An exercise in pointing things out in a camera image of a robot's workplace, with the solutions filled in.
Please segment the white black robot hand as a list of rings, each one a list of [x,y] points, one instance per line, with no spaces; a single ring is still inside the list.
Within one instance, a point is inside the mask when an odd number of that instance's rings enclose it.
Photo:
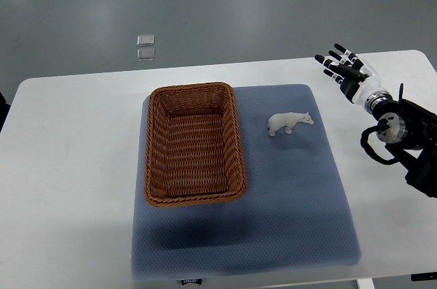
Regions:
[[[336,51],[329,51],[328,57],[315,55],[314,58],[349,102],[372,114],[377,103],[391,99],[388,91],[381,86],[379,75],[368,63],[340,44],[334,44],[334,47]]]

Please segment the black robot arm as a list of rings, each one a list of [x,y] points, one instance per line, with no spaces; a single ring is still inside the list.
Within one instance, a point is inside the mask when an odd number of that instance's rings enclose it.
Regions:
[[[403,98],[393,100],[386,92],[375,92],[365,100],[365,110],[378,123],[361,134],[361,147],[366,154],[383,165],[400,163],[405,167],[406,183],[428,197],[436,197],[436,114]],[[393,156],[384,159],[369,144],[370,134],[385,143]]]

